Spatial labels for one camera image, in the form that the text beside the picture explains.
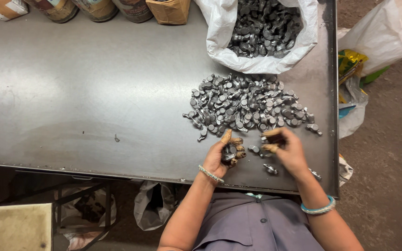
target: cardboard box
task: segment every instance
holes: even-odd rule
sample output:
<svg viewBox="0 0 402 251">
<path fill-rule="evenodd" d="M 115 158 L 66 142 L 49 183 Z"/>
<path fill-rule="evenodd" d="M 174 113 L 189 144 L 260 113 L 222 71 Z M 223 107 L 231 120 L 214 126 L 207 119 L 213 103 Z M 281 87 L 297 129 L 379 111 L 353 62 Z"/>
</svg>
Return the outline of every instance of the cardboard box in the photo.
<svg viewBox="0 0 402 251">
<path fill-rule="evenodd" d="M 0 19 L 8 21 L 29 13 L 27 5 L 22 0 L 0 0 Z"/>
<path fill-rule="evenodd" d="M 160 25 L 187 24 L 190 0 L 145 1 Z"/>
</svg>

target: yellow plastic bag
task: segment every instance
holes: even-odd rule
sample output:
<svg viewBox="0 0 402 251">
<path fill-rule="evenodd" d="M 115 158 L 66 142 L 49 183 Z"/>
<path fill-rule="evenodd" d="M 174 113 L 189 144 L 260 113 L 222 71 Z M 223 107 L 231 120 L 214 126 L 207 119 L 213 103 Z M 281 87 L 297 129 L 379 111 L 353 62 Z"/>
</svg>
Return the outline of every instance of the yellow plastic bag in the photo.
<svg viewBox="0 0 402 251">
<path fill-rule="evenodd" d="M 145 1 L 160 25 L 187 24 L 190 0 Z"/>
<path fill-rule="evenodd" d="M 349 76 L 362 71 L 364 62 L 367 61 L 366 55 L 354 52 L 349 49 L 338 52 L 338 70 L 339 70 L 339 85 L 342 84 Z"/>
</svg>

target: metal table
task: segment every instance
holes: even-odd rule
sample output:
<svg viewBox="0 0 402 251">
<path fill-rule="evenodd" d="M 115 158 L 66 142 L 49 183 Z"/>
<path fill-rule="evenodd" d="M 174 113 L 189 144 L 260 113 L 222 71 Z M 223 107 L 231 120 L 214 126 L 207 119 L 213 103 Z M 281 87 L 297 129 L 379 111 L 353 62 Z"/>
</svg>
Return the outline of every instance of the metal table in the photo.
<svg viewBox="0 0 402 251">
<path fill-rule="evenodd" d="M 315 114 L 322 137 L 294 132 L 325 192 L 338 197 L 336 4 L 319 2 L 319 43 L 279 79 Z M 35 10 L 0 20 L 0 165 L 191 183 L 218 138 L 198 143 L 199 130 L 182 113 L 192 109 L 191 89 L 230 73 L 207 55 L 206 32 L 194 3 L 185 26 L 121 15 L 94 23 L 82 13 L 55 24 Z M 234 133 L 246 147 L 259 145 L 259 134 Z M 283 167 L 270 176 L 263 163 L 279 165 L 249 152 L 226 186 L 296 193 Z"/>
</svg>

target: tin can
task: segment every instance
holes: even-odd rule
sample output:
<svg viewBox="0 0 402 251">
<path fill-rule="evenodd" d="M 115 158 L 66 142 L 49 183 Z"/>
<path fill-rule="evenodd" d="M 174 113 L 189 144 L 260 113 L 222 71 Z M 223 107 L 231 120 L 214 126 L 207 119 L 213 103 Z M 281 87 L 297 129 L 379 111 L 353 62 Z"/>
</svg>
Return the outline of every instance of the tin can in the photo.
<svg viewBox="0 0 402 251">
<path fill-rule="evenodd" d="M 79 8 L 71 0 L 25 0 L 55 23 L 66 23 L 77 14 Z"/>
<path fill-rule="evenodd" d="M 119 11 L 111 0 L 72 0 L 94 22 L 111 20 Z"/>
<path fill-rule="evenodd" d="M 151 13 L 145 0 L 113 0 L 113 3 L 131 22 L 142 23 L 153 17 L 153 13 Z"/>
</svg>

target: bangle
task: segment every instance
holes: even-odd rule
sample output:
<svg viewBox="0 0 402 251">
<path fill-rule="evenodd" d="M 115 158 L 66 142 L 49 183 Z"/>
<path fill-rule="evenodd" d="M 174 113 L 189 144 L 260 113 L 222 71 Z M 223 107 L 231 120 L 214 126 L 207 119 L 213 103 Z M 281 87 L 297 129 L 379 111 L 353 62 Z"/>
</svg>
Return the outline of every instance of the bangle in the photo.
<svg viewBox="0 0 402 251">
<path fill-rule="evenodd" d="M 327 213 L 328 211 L 331 211 L 335 206 L 336 206 L 336 200 L 327 195 L 328 199 L 330 200 L 330 202 L 328 203 L 328 205 L 326 205 L 323 208 L 319 208 L 319 209 L 308 209 L 305 207 L 305 205 L 302 203 L 302 205 L 300 205 L 300 208 L 302 209 L 303 212 L 307 213 L 307 214 L 314 214 L 314 215 L 318 215 L 318 214 L 324 214 Z"/>
<path fill-rule="evenodd" d="M 205 173 L 207 176 L 209 176 L 210 178 L 214 179 L 218 183 L 221 183 L 221 184 L 224 183 L 223 179 L 220 179 L 220 178 L 216 177 L 211 172 L 209 172 L 208 170 L 204 169 L 204 167 L 202 167 L 202 165 L 198 165 L 198 168 L 200 169 L 201 172 Z"/>
</svg>

